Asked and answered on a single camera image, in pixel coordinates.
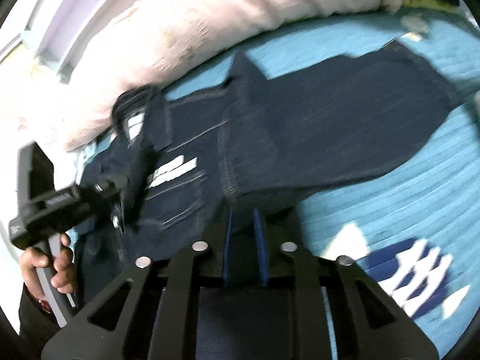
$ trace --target white stripe patch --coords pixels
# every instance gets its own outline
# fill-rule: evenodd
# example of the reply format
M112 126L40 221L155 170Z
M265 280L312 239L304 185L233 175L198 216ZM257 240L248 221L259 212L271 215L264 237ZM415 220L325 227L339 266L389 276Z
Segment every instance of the white stripe patch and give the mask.
M184 157L183 155L179 155L169 163L165 163L153 173L151 176L153 180L148 188L156 187L166 181L176 179L177 177L195 169L197 167L197 159L198 157L187 163L183 163Z

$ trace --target human hand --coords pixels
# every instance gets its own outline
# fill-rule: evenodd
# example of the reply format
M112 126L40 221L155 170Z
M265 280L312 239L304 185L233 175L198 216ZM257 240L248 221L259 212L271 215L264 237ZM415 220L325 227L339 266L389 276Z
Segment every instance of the human hand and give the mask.
M64 247L53 263L57 274L52 277L51 283L59 292L69 294L76 290L77 270L72 263L74 252L68 247L70 245L70 237L62 234L61 242ZM36 269L45 268L48 265L49 260L47 256L34 247L28 247L20 256L20 270L23 281L30 293L38 300L47 300L47 297L38 280Z

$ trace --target blue bed sheet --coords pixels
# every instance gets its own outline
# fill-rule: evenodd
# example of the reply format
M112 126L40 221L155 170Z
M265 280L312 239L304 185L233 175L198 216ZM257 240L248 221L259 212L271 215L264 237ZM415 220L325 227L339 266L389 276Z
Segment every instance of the blue bed sheet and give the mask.
M421 39L404 36L402 18L411 15L428 29ZM365 54L395 37L452 81L465 105L395 171L317 193L299 205L298 213L312 252L357 259L444 356L480 306L480 139L472 106L480 90L480 33L464 17L403 8L395 15L333 16L288 25L204 63L175 83L167 97L221 83L240 48L273 78L338 54ZM85 158L109 142L105 138L90 147Z

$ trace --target person's arm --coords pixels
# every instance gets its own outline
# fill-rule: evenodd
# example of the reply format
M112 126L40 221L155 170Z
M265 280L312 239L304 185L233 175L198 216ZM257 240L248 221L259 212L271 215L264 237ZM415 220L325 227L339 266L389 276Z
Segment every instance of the person's arm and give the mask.
M52 278L52 285L59 292L73 293L76 290L73 251L68 248L70 239L66 234L62 234L61 241L65 248L53 263L57 274ZM20 257L20 269L25 282L18 311L20 337L39 358L45 344L60 330L36 272L37 268L44 268L48 263L48 258L33 247L26 249Z

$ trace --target red bracelet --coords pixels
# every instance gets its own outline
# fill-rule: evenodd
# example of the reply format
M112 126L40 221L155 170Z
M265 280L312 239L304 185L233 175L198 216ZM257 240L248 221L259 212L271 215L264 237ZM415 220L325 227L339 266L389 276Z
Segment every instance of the red bracelet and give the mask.
M35 298L30 292L30 290L28 289L28 287L25 286L25 288L27 289L28 294L40 304L40 307L43 309L43 311L46 311L47 313L52 314L52 309L50 308L50 304L47 300L40 300Z

